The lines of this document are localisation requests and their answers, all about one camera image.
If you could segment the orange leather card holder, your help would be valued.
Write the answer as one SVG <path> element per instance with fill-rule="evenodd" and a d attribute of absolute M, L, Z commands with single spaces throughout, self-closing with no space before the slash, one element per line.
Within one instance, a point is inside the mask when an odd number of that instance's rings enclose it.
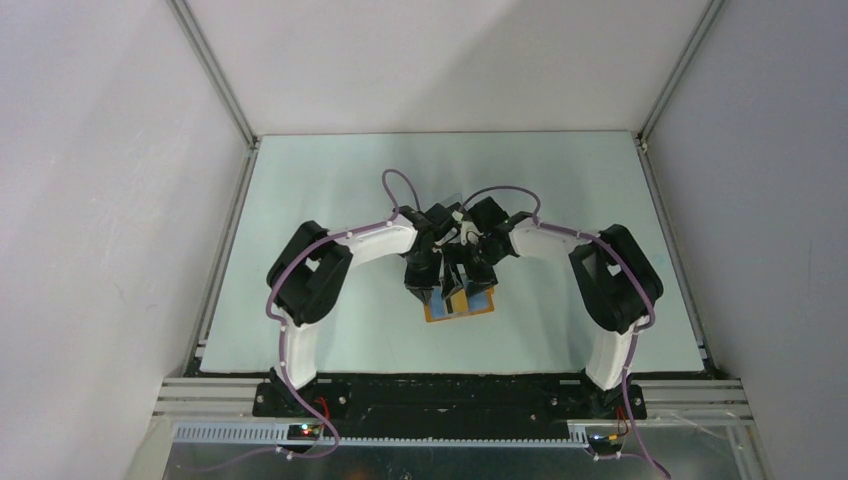
<path fill-rule="evenodd" d="M 430 301 L 424 305 L 424 318 L 427 323 L 456 320 L 464 317 L 492 313 L 495 310 L 494 288 L 468 296 L 460 290 L 453 296 L 443 299 L 441 289 L 433 290 Z"/>

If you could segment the clear plastic card tray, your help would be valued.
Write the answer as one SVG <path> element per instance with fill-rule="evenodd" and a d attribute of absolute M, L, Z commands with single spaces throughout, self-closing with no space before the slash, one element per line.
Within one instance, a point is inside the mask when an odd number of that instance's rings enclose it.
<path fill-rule="evenodd" d="M 451 214 L 454 211 L 457 211 L 461 208 L 463 203 L 463 197 L 461 193 L 454 193 L 439 202 L 436 202 L 432 207 L 429 208 L 430 211 L 433 212 L 444 212 L 446 211 L 448 214 Z"/>

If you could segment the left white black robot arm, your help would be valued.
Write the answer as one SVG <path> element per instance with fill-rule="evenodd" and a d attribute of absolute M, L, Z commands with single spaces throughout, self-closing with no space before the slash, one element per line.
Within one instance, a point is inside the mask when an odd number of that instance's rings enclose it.
<path fill-rule="evenodd" d="M 439 242 L 455 226 L 460 204 L 437 203 L 421 212 L 396 208 L 380 222 L 331 232 L 315 221 L 301 224 L 270 268 L 268 316 L 281 323 L 275 373 L 284 382 L 278 404 L 304 416 L 316 403 L 309 384 L 317 375 L 321 321 L 336 305 L 349 271 L 382 257 L 405 259 L 404 286 L 428 304 L 440 285 L 443 254 Z"/>

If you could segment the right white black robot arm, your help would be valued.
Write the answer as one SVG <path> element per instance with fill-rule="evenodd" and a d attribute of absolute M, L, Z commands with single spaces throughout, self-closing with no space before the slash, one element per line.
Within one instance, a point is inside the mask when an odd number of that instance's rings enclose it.
<path fill-rule="evenodd" d="M 639 333 L 653 326 L 664 286 L 631 232 L 614 224 L 577 230 L 539 220 L 532 212 L 508 215 L 487 197 L 453 213 L 460 237 L 459 262 L 476 290 L 495 285 L 495 266 L 508 257 L 567 261 L 583 304 L 594 321 L 592 351 L 581 392 L 585 411 L 606 418 L 622 403 Z"/>

